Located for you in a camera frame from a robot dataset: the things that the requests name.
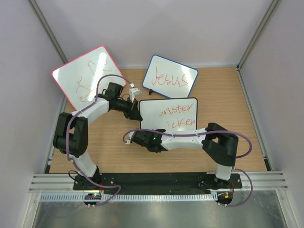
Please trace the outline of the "black framed whiteboard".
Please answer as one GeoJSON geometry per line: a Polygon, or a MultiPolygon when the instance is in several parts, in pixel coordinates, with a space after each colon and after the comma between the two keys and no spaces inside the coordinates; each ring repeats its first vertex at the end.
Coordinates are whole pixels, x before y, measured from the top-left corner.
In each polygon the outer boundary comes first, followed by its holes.
{"type": "Polygon", "coordinates": [[[141,100],[140,123],[145,129],[194,131],[197,129],[198,101],[196,98],[141,100]]]}

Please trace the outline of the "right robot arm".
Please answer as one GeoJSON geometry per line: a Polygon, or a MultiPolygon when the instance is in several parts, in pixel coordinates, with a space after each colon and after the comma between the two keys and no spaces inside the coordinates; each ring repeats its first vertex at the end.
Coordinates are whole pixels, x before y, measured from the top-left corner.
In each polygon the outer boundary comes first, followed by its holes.
{"type": "Polygon", "coordinates": [[[206,128],[193,132],[138,129],[127,135],[131,143],[155,153],[175,149],[203,150],[216,163],[215,186],[225,188],[231,183],[238,148],[238,137],[226,131],[216,123],[209,123],[206,128]]]}

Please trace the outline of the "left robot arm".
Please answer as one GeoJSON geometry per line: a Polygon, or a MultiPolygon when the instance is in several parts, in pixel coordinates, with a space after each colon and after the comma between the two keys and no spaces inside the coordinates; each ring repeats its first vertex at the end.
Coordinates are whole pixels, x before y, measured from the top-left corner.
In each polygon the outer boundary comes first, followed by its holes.
{"type": "Polygon", "coordinates": [[[135,96],[141,93],[139,88],[131,85],[129,98],[121,98],[123,86],[110,82],[106,89],[97,92],[93,102],[82,110],[59,115],[53,139],[53,146],[78,170],[78,176],[84,180],[85,186],[96,190],[100,184],[99,168],[88,152],[88,127],[98,117],[115,110],[122,112],[126,119],[142,121],[135,96]]]}

